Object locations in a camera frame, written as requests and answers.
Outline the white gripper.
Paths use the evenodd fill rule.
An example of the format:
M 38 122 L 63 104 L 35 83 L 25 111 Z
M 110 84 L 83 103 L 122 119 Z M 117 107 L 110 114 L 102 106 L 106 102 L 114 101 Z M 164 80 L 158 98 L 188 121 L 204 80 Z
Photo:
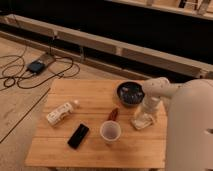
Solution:
M 146 95 L 141 104 L 141 111 L 144 114 L 151 114 L 147 115 L 145 117 L 145 125 L 150 126 L 156 123 L 156 118 L 153 117 L 152 115 L 155 115 L 158 111 L 160 104 L 160 99 L 153 97 L 153 96 L 148 96 Z M 132 118 L 133 123 L 141 123 L 143 119 L 143 113 L 142 112 L 136 112 Z

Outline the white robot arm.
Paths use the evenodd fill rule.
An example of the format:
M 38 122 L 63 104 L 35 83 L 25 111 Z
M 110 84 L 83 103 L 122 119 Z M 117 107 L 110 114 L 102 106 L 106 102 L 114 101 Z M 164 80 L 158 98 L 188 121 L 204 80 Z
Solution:
M 142 84 L 145 94 L 132 125 L 146 127 L 162 97 L 170 100 L 167 112 L 165 171 L 213 171 L 213 80 L 170 83 L 165 77 Z

